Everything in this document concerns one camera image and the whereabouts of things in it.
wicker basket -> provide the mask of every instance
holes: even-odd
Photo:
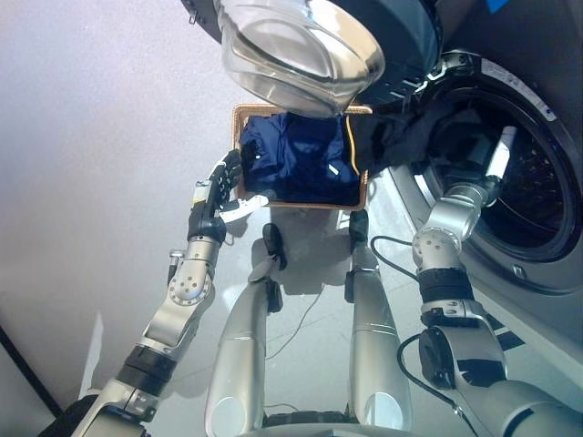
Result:
[[[247,120],[251,116],[271,117],[275,114],[280,114],[284,110],[280,107],[267,104],[249,104],[237,105],[233,110],[233,147],[240,149],[239,138],[240,134],[247,124]],[[373,111],[369,107],[351,106],[346,110],[347,114],[372,114]],[[347,211],[355,211],[364,208],[366,204],[366,189],[368,184],[368,172],[364,171],[361,174],[360,180],[360,199],[357,205],[333,205],[325,203],[290,203],[271,201],[270,207],[288,207],[288,208],[319,208],[319,209],[344,209]],[[245,189],[245,181],[241,175],[241,180],[237,186],[237,198],[248,199],[255,193]]]

washing machine drum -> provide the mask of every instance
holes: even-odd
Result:
[[[252,94],[308,117],[387,103],[437,63],[441,28],[425,0],[214,0],[223,65]]]
[[[458,114],[471,112],[474,119],[434,129],[426,160],[414,166],[425,199],[432,203],[443,194],[452,169],[486,166],[493,138],[505,126],[517,127],[502,194],[482,211],[471,244],[503,269],[536,266],[528,278],[521,269],[512,272],[532,290],[576,290],[580,275],[564,276],[553,263],[581,252],[580,146],[552,109],[502,66],[460,51],[444,54],[442,61],[415,103],[427,107],[447,100]]]

blue jacket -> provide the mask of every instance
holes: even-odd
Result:
[[[358,204],[360,177],[342,117],[250,117],[240,143],[248,191],[273,189],[279,200],[294,203]]]

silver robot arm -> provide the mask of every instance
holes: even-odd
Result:
[[[138,437],[151,422],[159,395],[188,349],[200,317],[214,299],[212,279],[226,228],[220,210],[237,185],[240,158],[229,153],[198,182],[189,217],[186,250],[170,252],[167,295],[127,357],[77,426],[74,437]]]
[[[427,327],[419,338],[422,370],[437,389],[457,390],[493,436],[580,436],[581,414],[530,384],[507,379],[504,352],[459,259],[481,209],[496,201],[515,133],[504,129],[482,183],[452,185],[414,236]]]

washing machine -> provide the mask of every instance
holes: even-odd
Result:
[[[463,262],[486,307],[583,386],[582,3],[332,1],[392,52],[360,102],[447,98],[493,129],[518,128],[502,195],[483,211]],[[213,0],[182,3],[220,41]],[[401,18],[384,20],[398,8]],[[417,227],[443,194],[443,158],[437,147],[423,162],[390,168]]]

